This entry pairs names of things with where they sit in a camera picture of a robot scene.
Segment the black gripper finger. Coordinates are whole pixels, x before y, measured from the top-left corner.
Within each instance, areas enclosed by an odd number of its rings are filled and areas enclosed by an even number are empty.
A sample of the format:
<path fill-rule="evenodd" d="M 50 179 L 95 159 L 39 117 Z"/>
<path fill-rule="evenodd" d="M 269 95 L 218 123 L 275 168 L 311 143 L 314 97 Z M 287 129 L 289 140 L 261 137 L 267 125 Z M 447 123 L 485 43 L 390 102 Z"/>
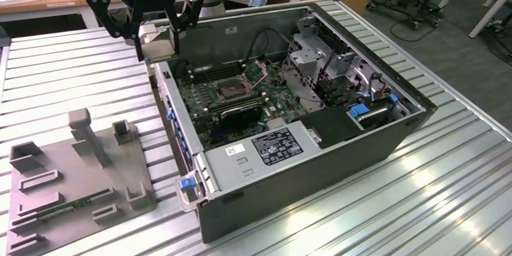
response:
<path fill-rule="evenodd" d="M 197 25 L 198 15 L 201 12 L 201 0 L 195 2 L 185 0 L 179 15 L 177 15 L 173 4 L 174 0 L 161 0 L 162 9 L 170 22 L 170 35 L 173 36 L 170 43 L 173 45 L 174 53 L 178 54 L 181 49 L 178 35 L 181 32 L 185 32 L 189 28 L 193 28 Z"/>
<path fill-rule="evenodd" d="M 125 44 L 134 47 L 137 53 L 137 60 L 143 61 L 141 42 L 138 37 L 138 28 L 141 24 L 142 13 L 130 10 L 130 14 L 123 22 L 115 21 L 109 13 L 110 0 L 85 0 L 89 8 L 91 9 L 95 18 L 99 20 L 103 28 L 113 38 L 122 37 Z"/>

